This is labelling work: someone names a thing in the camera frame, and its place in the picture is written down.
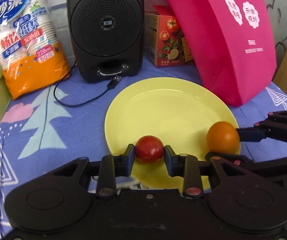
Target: black speaker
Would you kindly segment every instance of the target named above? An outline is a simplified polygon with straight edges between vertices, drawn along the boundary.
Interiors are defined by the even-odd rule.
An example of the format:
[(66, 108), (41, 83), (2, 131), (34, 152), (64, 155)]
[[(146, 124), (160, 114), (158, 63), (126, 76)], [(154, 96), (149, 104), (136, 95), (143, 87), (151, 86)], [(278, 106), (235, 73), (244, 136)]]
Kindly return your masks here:
[(81, 76), (99, 82), (141, 69), (144, 0), (67, 0), (72, 46)]

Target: speaker grille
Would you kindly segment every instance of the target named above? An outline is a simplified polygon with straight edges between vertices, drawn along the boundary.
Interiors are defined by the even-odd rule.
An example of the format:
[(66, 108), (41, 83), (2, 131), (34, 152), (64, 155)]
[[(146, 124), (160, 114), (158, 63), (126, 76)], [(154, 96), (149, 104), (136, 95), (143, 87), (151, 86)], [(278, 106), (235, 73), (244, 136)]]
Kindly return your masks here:
[(140, 36), (142, 25), (143, 12), (137, 0), (81, 0), (71, 17), (75, 42), (98, 57), (129, 49)]

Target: screw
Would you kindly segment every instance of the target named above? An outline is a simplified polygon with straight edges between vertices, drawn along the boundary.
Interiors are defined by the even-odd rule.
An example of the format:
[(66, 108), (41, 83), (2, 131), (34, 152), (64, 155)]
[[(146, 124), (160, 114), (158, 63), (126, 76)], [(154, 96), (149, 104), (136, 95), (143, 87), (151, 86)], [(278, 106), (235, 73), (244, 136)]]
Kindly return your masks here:
[(114, 190), (112, 188), (104, 187), (99, 190), (99, 195), (108, 197), (114, 194)]
[(146, 195), (146, 198), (148, 198), (148, 199), (153, 199), (153, 198), (154, 198), (154, 195), (153, 195), (153, 194), (148, 194), (148, 195)]
[(240, 163), (241, 163), (241, 160), (235, 160), (235, 161), (234, 161), (234, 164), (237, 165), (237, 166), (239, 166)]
[(202, 190), (197, 187), (190, 187), (186, 189), (186, 193), (190, 196), (198, 196), (202, 193)]

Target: speaker logo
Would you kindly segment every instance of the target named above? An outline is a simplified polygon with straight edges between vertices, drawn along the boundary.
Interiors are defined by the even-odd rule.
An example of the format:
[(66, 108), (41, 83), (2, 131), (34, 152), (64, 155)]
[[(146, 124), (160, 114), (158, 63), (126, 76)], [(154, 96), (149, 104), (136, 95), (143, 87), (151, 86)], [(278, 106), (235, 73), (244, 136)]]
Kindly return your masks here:
[(115, 27), (115, 19), (110, 15), (106, 15), (100, 20), (100, 27), (104, 31), (110, 31)]

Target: black cable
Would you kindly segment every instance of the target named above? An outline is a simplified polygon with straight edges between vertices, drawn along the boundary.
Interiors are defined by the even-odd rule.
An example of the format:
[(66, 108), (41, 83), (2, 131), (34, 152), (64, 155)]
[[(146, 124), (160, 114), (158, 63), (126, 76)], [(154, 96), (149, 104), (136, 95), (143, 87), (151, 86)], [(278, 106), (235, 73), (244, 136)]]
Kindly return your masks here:
[(97, 97), (92, 98), (92, 99), (90, 99), (90, 100), (88, 100), (88, 101), (86, 101), (86, 102), (83, 102), (83, 103), (80, 103), (80, 104), (77, 104), (77, 105), (69, 105), (69, 104), (66, 104), (66, 103), (61, 102), (61, 101), (56, 97), (56, 90), (57, 90), (57, 87), (59, 86), (59, 84), (60, 84), (67, 76), (69, 76), (69, 74), (71, 73), (71, 71), (75, 68), (76, 64), (77, 64), (77, 61), (75, 61), (75, 63), (73, 64), (71, 70), (56, 84), (56, 86), (54, 87), (54, 90), (53, 90), (53, 96), (54, 96), (54, 98), (56, 99), (56, 101), (57, 101), (59, 104), (61, 104), (61, 105), (63, 105), (63, 106), (67, 106), (67, 107), (79, 107), (79, 106), (84, 106), (84, 105), (86, 105), (86, 104), (88, 104), (88, 103), (91, 103), (91, 102), (93, 102), (93, 101), (95, 101), (95, 100), (101, 98), (101, 97), (102, 97), (105, 93), (107, 93), (109, 90), (114, 89), (114, 88), (116, 87), (116, 85), (118, 84), (118, 82), (120, 81), (120, 79), (121, 79), (121, 76), (115, 76), (115, 77), (109, 82), (109, 84), (107, 85), (107, 89), (106, 89), (103, 93), (101, 93), (100, 95), (98, 95)]

